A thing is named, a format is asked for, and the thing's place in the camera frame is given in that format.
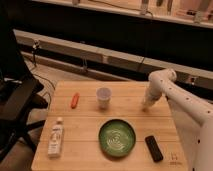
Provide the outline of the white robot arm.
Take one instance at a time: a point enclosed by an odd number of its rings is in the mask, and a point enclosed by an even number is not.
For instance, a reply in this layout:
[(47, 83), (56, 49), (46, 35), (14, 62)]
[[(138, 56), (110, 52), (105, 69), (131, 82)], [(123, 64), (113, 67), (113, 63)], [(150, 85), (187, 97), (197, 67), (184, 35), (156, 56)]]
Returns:
[(142, 101), (143, 109), (153, 106), (163, 94), (175, 101), (201, 126), (194, 171), (213, 171), (213, 104), (177, 86), (176, 79), (177, 74), (171, 68), (151, 72)]

